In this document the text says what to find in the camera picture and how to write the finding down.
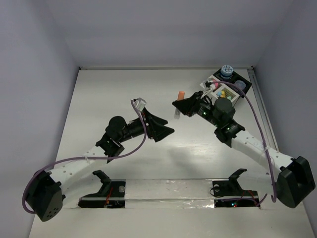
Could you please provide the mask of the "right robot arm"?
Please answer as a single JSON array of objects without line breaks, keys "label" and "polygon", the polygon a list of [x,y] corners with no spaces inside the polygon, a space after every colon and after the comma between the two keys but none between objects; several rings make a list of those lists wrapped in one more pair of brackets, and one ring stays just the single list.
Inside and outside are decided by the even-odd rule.
[{"label": "right robot arm", "polygon": [[208,103],[202,97],[202,91],[191,97],[172,102],[183,115],[199,115],[216,127],[214,133],[218,140],[228,147],[239,151],[262,166],[266,173],[252,175],[245,169],[237,178],[228,182],[233,194],[255,190],[270,195],[289,208],[297,207],[315,188],[315,180],[309,161],[302,156],[293,158],[267,146],[264,140],[258,140],[233,116],[235,109],[230,100],[218,98]]}]

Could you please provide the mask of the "orange cap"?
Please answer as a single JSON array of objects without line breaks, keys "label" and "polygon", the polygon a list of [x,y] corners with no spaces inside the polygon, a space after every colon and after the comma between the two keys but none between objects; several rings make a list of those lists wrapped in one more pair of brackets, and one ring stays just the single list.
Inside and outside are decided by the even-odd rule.
[{"label": "orange cap", "polygon": [[184,98],[185,98],[185,92],[184,91],[179,91],[177,100],[181,101],[181,100],[184,100]]}]

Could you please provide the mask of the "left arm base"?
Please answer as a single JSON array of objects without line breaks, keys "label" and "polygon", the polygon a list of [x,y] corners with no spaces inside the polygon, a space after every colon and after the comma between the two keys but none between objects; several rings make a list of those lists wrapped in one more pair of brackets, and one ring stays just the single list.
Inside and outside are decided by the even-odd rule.
[{"label": "left arm base", "polygon": [[102,186],[96,193],[87,194],[79,199],[80,208],[125,208],[126,180],[111,180],[102,170],[92,172],[99,178]]}]

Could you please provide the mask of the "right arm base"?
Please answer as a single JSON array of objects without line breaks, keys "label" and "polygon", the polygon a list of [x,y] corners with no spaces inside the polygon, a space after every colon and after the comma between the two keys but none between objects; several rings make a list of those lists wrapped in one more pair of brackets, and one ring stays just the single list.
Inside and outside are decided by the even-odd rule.
[{"label": "right arm base", "polygon": [[258,192],[243,190],[238,183],[238,178],[246,171],[238,169],[227,180],[212,182],[210,195],[214,198],[215,208],[260,207]]}]

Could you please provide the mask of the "blue lid jar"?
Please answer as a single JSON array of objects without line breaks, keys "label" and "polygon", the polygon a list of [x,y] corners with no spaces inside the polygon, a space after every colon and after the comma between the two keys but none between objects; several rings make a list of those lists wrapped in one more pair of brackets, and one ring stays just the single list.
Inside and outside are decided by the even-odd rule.
[{"label": "blue lid jar", "polygon": [[224,65],[220,69],[220,76],[224,80],[229,80],[233,74],[234,70],[233,67],[230,65]]}]

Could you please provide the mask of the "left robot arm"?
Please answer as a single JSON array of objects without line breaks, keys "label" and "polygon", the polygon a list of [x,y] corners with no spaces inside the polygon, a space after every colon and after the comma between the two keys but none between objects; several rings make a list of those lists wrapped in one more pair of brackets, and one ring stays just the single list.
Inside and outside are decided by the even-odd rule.
[{"label": "left robot arm", "polygon": [[93,173],[102,163],[127,157],[139,150],[139,144],[134,150],[123,155],[123,142],[138,136],[159,142],[174,133],[167,126],[167,120],[151,114],[147,109],[136,111],[137,118],[127,123],[121,116],[114,116],[108,122],[105,133],[95,148],[101,149],[100,156],[88,152],[81,157],[60,160],[62,165],[47,165],[34,173],[27,183],[22,195],[22,207],[30,214],[37,215],[41,221],[52,219],[63,207],[67,198],[67,190],[85,175]]}]

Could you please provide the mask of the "clear jar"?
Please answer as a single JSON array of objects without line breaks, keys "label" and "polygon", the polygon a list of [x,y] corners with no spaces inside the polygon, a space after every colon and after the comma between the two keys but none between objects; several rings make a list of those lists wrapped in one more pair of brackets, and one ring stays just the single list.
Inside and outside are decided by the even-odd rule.
[{"label": "clear jar", "polygon": [[238,87],[239,89],[241,89],[241,90],[244,90],[246,88],[246,83],[244,81],[242,81],[242,80],[236,80],[234,82],[234,85],[236,87]]}]

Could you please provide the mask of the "orange marker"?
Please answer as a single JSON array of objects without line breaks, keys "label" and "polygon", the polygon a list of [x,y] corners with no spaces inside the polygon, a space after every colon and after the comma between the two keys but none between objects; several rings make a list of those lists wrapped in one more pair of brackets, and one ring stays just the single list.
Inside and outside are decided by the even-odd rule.
[{"label": "orange marker", "polygon": [[181,114],[181,112],[176,108],[175,109],[175,113],[174,113],[174,118],[175,119],[180,119],[180,114]]}]

